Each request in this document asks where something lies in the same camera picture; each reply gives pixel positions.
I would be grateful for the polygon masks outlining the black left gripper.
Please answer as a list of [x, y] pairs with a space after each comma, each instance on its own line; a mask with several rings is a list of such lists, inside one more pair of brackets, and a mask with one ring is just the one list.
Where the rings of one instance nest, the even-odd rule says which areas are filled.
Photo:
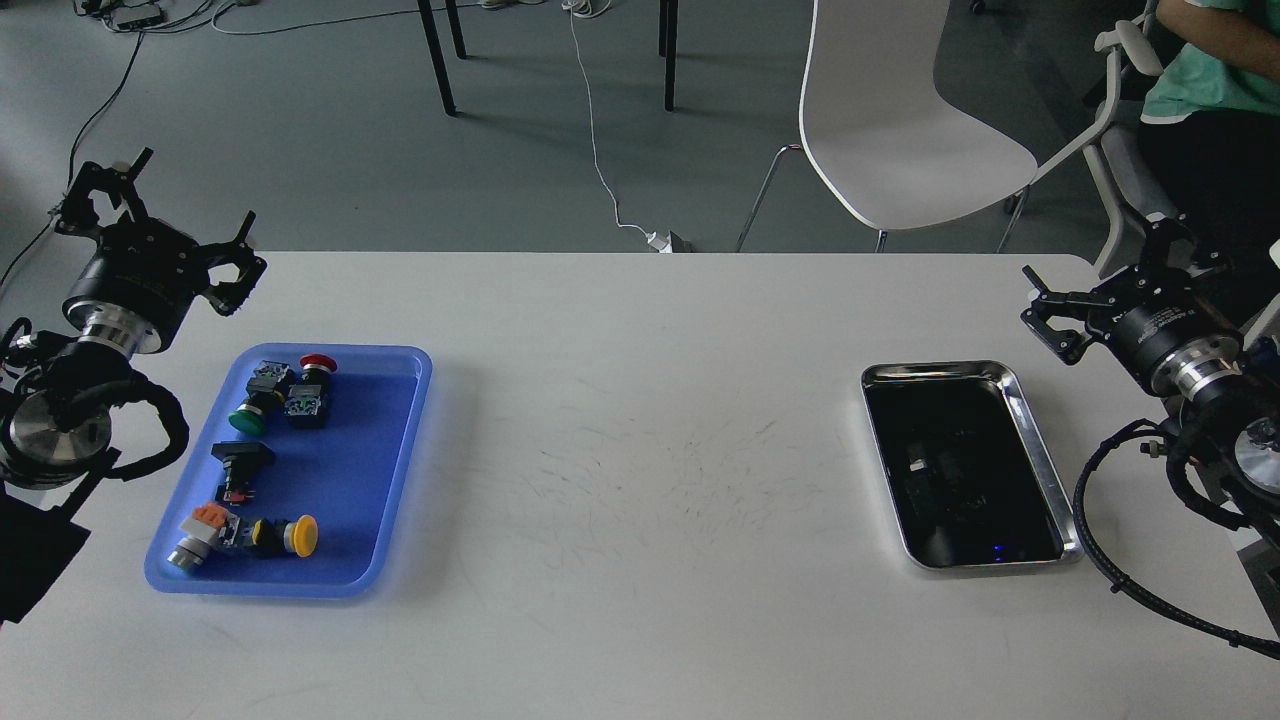
[[[198, 247], [164, 222], [142, 222], [150, 214], [136, 181], [152, 155], [151, 147], [143, 147], [127, 167], [86, 161], [52, 213], [56, 233], [97, 240], [93, 256], [61, 306], [64, 316], [81, 329], [96, 306], [123, 307], [152, 327], [152, 334], [140, 347], [142, 354], [159, 354], [172, 346], [197, 295], [216, 314], [236, 314], [268, 269], [266, 260], [250, 245], [257, 218], [252, 210], [230, 241]], [[95, 193], [105, 195], [115, 210], [124, 209], [125, 222], [101, 225]], [[209, 279], [212, 269], [227, 265], [238, 270], [233, 281]]]

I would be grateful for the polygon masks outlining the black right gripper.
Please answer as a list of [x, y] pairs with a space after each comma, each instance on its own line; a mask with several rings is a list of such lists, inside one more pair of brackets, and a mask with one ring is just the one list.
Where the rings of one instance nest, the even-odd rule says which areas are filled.
[[1155, 397], [1197, 397], [1211, 384], [1239, 375], [1242, 336], [1196, 291], [1225, 291], [1225, 261], [1206, 269], [1170, 264], [1175, 243], [1196, 245], [1180, 220], [1146, 223], [1140, 268], [1115, 272], [1091, 291], [1052, 291], [1024, 265], [1030, 306], [1020, 315], [1030, 332], [1064, 364], [1076, 365], [1092, 345], [1111, 352], [1139, 387]]

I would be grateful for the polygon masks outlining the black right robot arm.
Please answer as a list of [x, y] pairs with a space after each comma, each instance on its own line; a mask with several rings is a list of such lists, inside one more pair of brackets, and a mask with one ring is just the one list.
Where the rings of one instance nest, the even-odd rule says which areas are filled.
[[1105, 439], [1071, 495], [1083, 550], [1110, 589], [1174, 623], [1276, 659], [1276, 641], [1206, 621], [1144, 588], [1107, 556], [1085, 515], [1092, 474], [1114, 450], [1142, 439], [1164, 460], [1167, 483], [1188, 510], [1277, 544], [1277, 377], [1251, 360], [1243, 333], [1204, 297], [1204, 278], [1170, 265], [1171, 243], [1188, 237], [1174, 219], [1147, 222], [1139, 260], [1088, 291], [1053, 291], [1025, 266], [1032, 293], [1021, 320], [1068, 365], [1093, 345], [1106, 347], [1147, 395], [1170, 406], [1167, 420], [1139, 419]]

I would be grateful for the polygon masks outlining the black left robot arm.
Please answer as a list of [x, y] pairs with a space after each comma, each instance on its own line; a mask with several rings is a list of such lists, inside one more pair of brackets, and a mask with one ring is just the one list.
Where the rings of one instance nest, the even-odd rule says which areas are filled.
[[[55, 213], [58, 233], [96, 243], [61, 307], [74, 334], [33, 331], [22, 316], [3, 337], [3, 368], [23, 372], [3, 392], [3, 486], [72, 486], [51, 509], [3, 496], [5, 623], [20, 621], [83, 548], [90, 532], [73, 518], [101, 480], [154, 474], [189, 443], [178, 398], [131, 359], [169, 348], [196, 299], [223, 316], [236, 313], [268, 266], [247, 240], [252, 213], [233, 240], [206, 245], [151, 217], [136, 188], [151, 154], [142, 150], [128, 167], [87, 161]], [[168, 442], [119, 465], [110, 411], [127, 404], [151, 405]]]

